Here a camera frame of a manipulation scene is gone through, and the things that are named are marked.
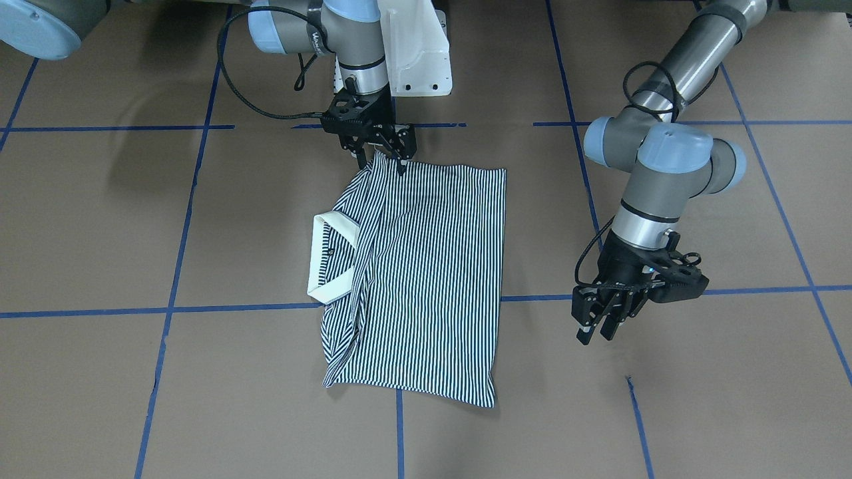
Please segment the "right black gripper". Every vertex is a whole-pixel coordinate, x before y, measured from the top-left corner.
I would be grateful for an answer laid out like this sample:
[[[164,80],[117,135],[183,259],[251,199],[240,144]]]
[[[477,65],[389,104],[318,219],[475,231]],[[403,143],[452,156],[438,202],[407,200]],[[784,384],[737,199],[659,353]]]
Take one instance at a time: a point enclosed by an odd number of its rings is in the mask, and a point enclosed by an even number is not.
[[[378,145],[390,152],[395,157],[399,176],[407,173],[408,164],[417,152],[415,127],[396,122],[390,90],[371,94],[338,91],[321,114],[321,127],[338,136],[341,148],[356,158],[360,170],[368,165],[366,144]]]

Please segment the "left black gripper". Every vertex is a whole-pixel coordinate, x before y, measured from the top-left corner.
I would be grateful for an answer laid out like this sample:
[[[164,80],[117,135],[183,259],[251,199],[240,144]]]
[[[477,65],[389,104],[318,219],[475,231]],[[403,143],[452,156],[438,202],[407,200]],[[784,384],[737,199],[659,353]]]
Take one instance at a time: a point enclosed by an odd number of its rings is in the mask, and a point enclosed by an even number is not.
[[[670,233],[668,243],[661,249],[643,249],[621,239],[613,231],[605,234],[600,230],[579,255],[573,270],[575,288],[572,292],[572,316],[579,324],[577,340],[588,345],[594,330],[600,324],[600,334],[607,340],[615,334],[627,317],[634,316],[642,308],[654,284],[655,273],[672,267],[679,253],[676,251],[679,234]],[[587,255],[599,246],[596,260],[596,277],[593,280],[580,278],[581,267]]]

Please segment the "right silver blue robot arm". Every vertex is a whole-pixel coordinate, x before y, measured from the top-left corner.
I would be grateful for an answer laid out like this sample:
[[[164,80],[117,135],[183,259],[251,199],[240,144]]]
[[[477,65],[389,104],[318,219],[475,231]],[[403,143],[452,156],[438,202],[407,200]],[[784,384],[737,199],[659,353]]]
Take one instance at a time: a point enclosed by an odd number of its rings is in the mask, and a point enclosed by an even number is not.
[[[112,1],[3,1],[2,40],[36,59],[57,61],[80,48],[83,39],[110,13]],[[281,115],[249,101],[226,70],[226,35],[247,19],[259,51],[295,55],[300,73],[294,88],[304,88],[310,67],[320,57],[337,61],[341,87],[323,112]],[[387,152],[403,175],[417,151],[413,125],[399,124],[392,91],[381,13],[375,1],[247,1],[246,9],[226,19],[217,34],[217,65],[228,87],[244,105],[264,117],[317,119],[365,169],[365,146]]]

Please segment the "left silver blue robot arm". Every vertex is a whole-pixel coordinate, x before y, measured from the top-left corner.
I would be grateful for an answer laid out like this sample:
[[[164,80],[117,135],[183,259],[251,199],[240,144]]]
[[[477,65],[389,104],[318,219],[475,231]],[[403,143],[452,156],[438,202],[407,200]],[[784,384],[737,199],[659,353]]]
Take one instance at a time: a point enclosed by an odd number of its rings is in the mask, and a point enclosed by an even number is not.
[[[700,297],[709,279],[695,252],[678,251],[678,224],[688,200],[728,191],[747,170],[737,144],[678,121],[705,94],[719,67],[746,33],[775,12],[849,13],[849,1],[710,1],[652,74],[636,89],[622,82],[626,106],[615,117],[588,125],[588,160],[629,176],[620,207],[594,236],[602,242],[597,274],[577,279],[572,317],[577,340],[587,345],[596,331],[611,340],[645,303]]]

